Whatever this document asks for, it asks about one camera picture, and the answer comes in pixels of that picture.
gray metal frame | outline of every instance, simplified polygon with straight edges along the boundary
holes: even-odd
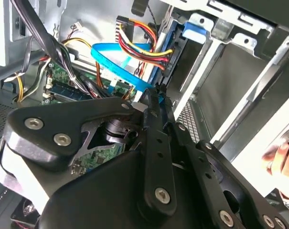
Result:
[[[30,0],[46,30],[56,35],[61,15],[66,8],[67,0]],[[0,66],[9,66],[23,59],[30,33],[26,29],[25,38],[19,35],[19,15],[9,0],[0,0]]]

black wire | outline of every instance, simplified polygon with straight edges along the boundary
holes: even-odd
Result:
[[[96,92],[96,94],[101,98],[111,97],[111,95],[105,90],[100,88],[95,82],[91,79],[87,78],[84,75],[80,76],[82,81],[91,89],[92,91]]]
[[[148,9],[149,9],[150,14],[152,15],[152,18],[153,18],[153,21],[154,21],[154,25],[155,25],[155,29],[156,29],[156,38],[157,38],[157,40],[158,40],[158,27],[157,27],[157,22],[156,22],[155,16],[154,16],[153,11],[151,10],[149,4],[148,4]]]
[[[26,73],[30,66],[30,57],[31,57],[31,51],[32,51],[32,42],[33,42],[33,36],[30,37],[28,44],[26,45],[25,54],[24,54],[24,61],[23,61],[23,67],[21,72]]]
[[[31,93],[33,90],[35,90],[35,88],[37,87],[37,85],[39,84],[40,82],[40,73],[41,73],[41,70],[44,66],[44,62],[41,63],[39,66],[38,66],[38,70],[37,70],[37,75],[36,75],[36,79],[33,83],[33,85],[23,94],[23,97],[27,96],[29,93]]]
[[[33,37],[37,40],[42,49],[55,62],[59,62],[58,54],[56,53],[56,43],[45,29],[43,23],[39,19],[35,10],[28,0],[11,0],[11,3],[16,8],[22,21],[27,26]]]

silver screw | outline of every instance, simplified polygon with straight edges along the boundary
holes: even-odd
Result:
[[[71,144],[71,138],[66,134],[56,134],[54,136],[54,141],[59,146],[68,146]]]
[[[158,117],[158,114],[157,114],[156,112],[151,111],[150,113],[151,113],[154,117],[156,117],[156,118]]]
[[[178,126],[179,126],[179,128],[180,128],[181,130],[183,130],[183,131],[185,131],[185,130],[186,130],[186,127],[184,127],[184,125],[183,125],[183,124],[178,124]]]
[[[230,214],[227,211],[220,211],[220,217],[224,224],[226,224],[228,227],[232,228],[234,226],[234,221],[231,218]]]
[[[277,217],[275,217],[276,222],[279,224],[279,226],[281,226],[282,229],[286,229],[286,226],[283,224],[283,222],[278,219]]]
[[[266,215],[263,215],[263,219],[265,221],[265,223],[267,225],[269,225],[270,228],[274,228],[275,227],[275,224],[273,223],[273,221]]]
[[[28,118],[24,121],[24,124],[31,130],[40,130],[43,128],[43,122],[39,118]]]
[[[168,204],[170,202],[170,199],[171,199],[167,190],[165,190],[161,187],[156,188],[155,197],[157,198],[157,200],[159,200],[163,204]]]
[[[206,143],[205,146],[206,146],[207,149],[212,149],[212,147],[211,147],[211,145],[209,143]]]
[[[121,106],[122,106],[124,109],[129,110],[129,106],[127,106],[126,104],[121,104]]]

cable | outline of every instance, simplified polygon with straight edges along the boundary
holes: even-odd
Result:
[[[24,61],[23,61],[23,67],[22,67],[22,70],[21,70],[22,73],[26,73],[28,71],[28,69],[29,69],[33,39],[34,39],[33,36],[30,37],[30,39],[29,39],[29,41],[28,41],[28,43],[26,45]]]
[[[22,102],[25,98],[29,97],[30,95],[32,95],[34,92],[37,91],[40,82],[43,78],[44,70],[46,69],[50,61],[51,59],[47,60],[44,64],[39,65],[34,84],[24,93],[23,98],[20,100],[20,102]]]
[[[135,56],[135,55],[129,53],[129,52],[123,47],[122,42],[121,42],[120,39],[119,39],[119,45],[120,45],[120,47],[121,47],[121,49],[122,49],[123,52],[125,52],[126,54],[132,56],[133,58],[135,58],[135,59],[137,59],[137,60],[139,60],[139,61],[143,61],[143,59],[139,58],[138,56]],[[159,67],[160,69],[162,69],[162,70],[164,71],[164,67],[163,67],[162,65],[156,63],[156,62],[147,61],[147,60],[145,60],[144,62],[146,62],[146,63],[151,63],[151,64],[155,65],[156,67]]]
[[[132,42],[130,42],[130,40],[128,39],[128,37],[126,36],[126,34],[123,32],[122,30],[122,24],[120,24],[119,26],[119,33],[122,37],[122,39],[128,44],[130,45],[131,47],[133,47],[134,49],[138,50],[139,52],[145,54],[145,55],[148,55],[148,56],[164,56],[164,55],[168,55],[170,53],[173,52],[172,49],[169,49],[165,52],[148,52],[146,50],[143,50],[142,48],[140,47],[137,47],[136,45],[134,45]]]
[[[15,223],[18,225],[18,227],[20,227],[21,229],[28,229],[28,228],[26,228],[25,226],[23,226],[21,223],[19,223],[19,222],[16,222],[15,221]]]
[[[72,34],[75,33],[76,31],[78,31],[78,29],[76,29],[77,26],[76,25],[71,25],[70,29],[72,29],[72,32],[67,36],[67,40],[71,38]]]
[[[148,4],[148,9],[149,9],[150,14],[151,14],[151,16],[152,16],[152,18],[153,18],[153,21],[154,21],[154,25],[155,25],[155,29],[156,29],[156,38],[157,38],[157,40],[158,40],[158,27],[157,27],[157,22],[156,22],[155,16],[154,16],[153,11],[151,10],[149,4]]]
[[[39,19],[32,5],[28,0],[11,0],[24,24],[35,37],[39,45],[54,61],[59,62],[59,56],[56,53],[56,43],[54,37],[48,34],[43,23]]]
[[[152,38],[154,40],[153,50],[155,50],[156,44],[157,44],[157,37],[156,37],[156,34],[153,32],[153,30],[149,26],[147,26],[146,24],[144,24],[140,21],[133,20],[133,19],[130,19],[130,21],[134,22],[135,26],[141,27],[144,30],[146,30],[152,36]]]
[[[21,19],[28,27],[33,37],[37,40],[47,55],[61,68],[65,69],[71,81],[85,94],[90,94],[87,87],[74,75],[70,55],[64,45],[48,34],[35,10],[28,0],[11,0]]]
[[[19,86],[19,94],[18,94],[18,99],[17,102],[20,102],[21,99],[23,98],[23,85],[20,76],[17,77],[18,81],[18,86]]]

